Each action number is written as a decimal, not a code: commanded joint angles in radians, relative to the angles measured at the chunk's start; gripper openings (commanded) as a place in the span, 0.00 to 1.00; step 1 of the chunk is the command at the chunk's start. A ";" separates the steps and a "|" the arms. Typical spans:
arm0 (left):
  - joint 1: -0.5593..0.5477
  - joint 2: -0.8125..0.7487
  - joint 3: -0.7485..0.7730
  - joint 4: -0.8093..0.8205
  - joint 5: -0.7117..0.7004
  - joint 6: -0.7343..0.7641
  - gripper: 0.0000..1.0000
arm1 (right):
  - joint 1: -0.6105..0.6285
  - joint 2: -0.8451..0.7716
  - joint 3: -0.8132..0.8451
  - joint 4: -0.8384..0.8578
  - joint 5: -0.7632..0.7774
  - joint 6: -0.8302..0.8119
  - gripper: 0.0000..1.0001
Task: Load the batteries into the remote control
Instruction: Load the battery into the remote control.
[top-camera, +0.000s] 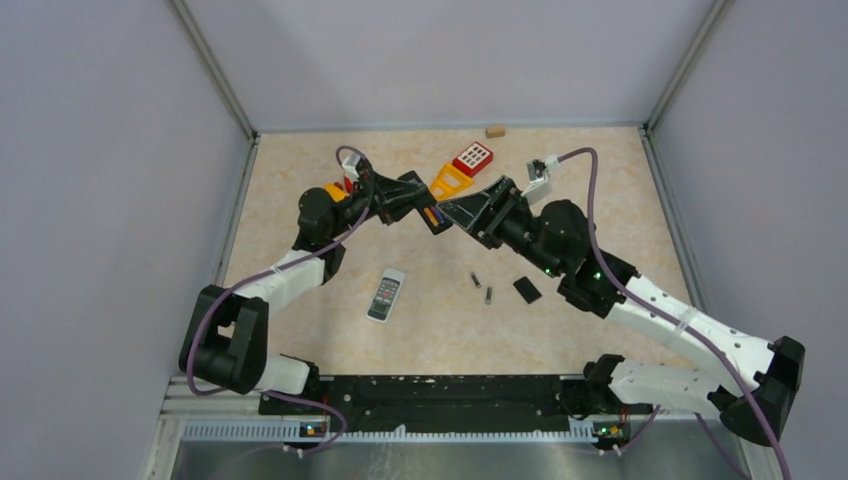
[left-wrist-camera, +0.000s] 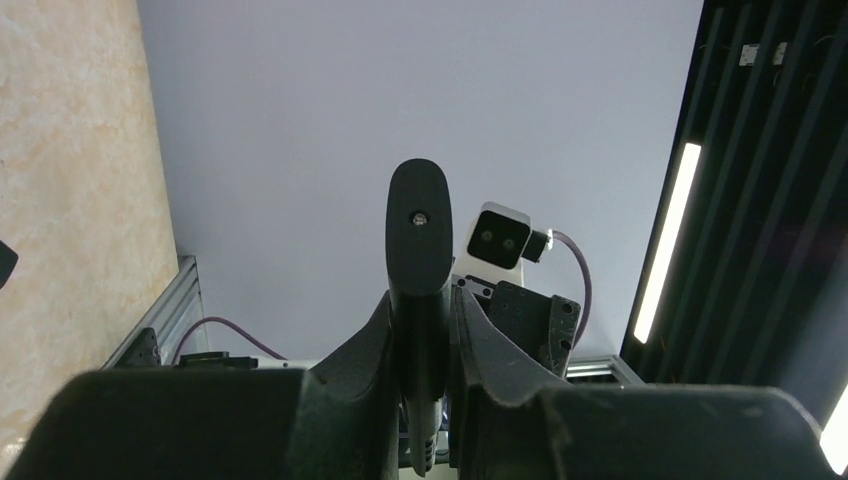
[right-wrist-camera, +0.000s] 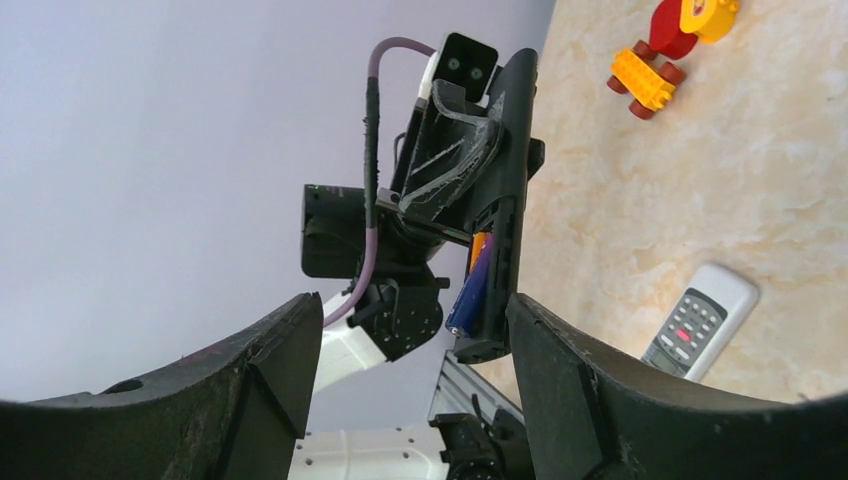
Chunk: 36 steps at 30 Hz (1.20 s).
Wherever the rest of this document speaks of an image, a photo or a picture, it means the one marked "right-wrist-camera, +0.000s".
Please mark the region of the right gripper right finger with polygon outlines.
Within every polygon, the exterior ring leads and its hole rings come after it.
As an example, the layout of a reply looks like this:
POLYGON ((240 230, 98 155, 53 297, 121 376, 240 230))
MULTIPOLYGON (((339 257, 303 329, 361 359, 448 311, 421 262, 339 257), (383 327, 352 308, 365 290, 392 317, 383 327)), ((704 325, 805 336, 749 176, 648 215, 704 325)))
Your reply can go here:
POLYGON ((784 404, 693 383, 524 294, 506 316, 540 479, 843 479, 847 398, 784 404))

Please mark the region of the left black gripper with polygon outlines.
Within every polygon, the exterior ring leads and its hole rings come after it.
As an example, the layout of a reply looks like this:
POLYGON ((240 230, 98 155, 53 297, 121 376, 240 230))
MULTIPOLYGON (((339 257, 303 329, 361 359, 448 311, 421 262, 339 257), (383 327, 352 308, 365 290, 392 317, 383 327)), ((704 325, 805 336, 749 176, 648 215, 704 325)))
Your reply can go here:
POLYGON ((505 97, 492 98, 477 115, 463 87, 433 82, 428 105, 414 106, 406 130, 392 140, 394 172, 377 201, 383 238, 422 249, 471 245, 473 184, 499 150, 505 97))

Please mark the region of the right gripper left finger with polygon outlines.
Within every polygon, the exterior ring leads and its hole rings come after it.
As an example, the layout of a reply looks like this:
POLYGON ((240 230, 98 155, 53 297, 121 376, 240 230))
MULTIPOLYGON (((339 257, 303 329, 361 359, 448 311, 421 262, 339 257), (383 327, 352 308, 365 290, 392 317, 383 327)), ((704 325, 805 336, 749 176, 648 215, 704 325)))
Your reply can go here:
POLYGON ((1 405, 5 479, 283 479, 306 433, 319 295, 107 390, 1 405))

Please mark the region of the blue battery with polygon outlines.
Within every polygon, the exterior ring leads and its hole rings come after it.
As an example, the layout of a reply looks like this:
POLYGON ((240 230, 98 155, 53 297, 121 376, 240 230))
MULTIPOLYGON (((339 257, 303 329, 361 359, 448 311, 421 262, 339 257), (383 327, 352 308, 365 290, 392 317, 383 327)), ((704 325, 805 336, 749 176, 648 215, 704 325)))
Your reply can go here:
POLYGON ((445 322, 445 328, 457 338, 469 338, 472 335, 474 322, 482 309, 492 242, 490 232, 479 232, 473 238, 469 271, 445 322))

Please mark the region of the white remote control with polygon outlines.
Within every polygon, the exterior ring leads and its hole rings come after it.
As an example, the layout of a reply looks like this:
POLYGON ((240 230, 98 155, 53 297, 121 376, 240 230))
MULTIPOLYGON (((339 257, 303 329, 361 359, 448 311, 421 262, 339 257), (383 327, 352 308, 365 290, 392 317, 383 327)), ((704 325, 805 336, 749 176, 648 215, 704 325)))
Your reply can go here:
POLYGON ((672 376, 699 382, 760 298, 758 287, 716 263, 694 273, 641 361, 672 376))

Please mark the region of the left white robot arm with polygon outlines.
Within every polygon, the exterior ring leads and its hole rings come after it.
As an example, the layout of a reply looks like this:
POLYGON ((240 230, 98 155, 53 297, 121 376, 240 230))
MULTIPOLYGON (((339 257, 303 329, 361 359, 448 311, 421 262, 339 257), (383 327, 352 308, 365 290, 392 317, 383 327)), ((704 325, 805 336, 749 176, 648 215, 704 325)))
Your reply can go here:
POLYGON ((349 278, 329 325, 382 359, 402 358, 444 327, 474 365, 510 350, 506 307, 518 282, 527 185, 544 161, 530 135, 535 85, 500 77, 476 93, 437 80, 395 140, 391 186, 377 186, 378 86, 366 95, 366 181, 309 185, 302 262, 313 278, 349 278))

